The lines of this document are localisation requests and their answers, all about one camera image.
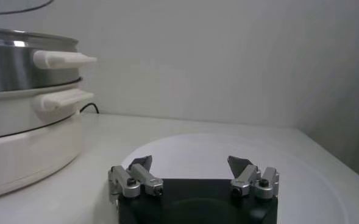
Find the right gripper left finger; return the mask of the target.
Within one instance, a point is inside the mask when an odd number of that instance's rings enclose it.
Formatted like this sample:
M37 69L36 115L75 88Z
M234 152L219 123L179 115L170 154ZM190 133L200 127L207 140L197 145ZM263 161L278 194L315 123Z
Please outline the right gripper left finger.
M108 171L109 200L118 204L118 198L137 198L144 192L153 197L163 195L163 180L153 176L150 168L152 156L135 158L125 169L123 166L112 166Z

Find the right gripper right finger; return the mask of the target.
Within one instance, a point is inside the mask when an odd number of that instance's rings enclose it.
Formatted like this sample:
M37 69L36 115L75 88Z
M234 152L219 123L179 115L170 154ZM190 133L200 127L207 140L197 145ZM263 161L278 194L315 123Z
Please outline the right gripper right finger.
M279 194L279 173L273 167L261 170L248 159L228 156L227 162L234 179L230 181L231 193L234 197L255 195L261 200L270 200Z

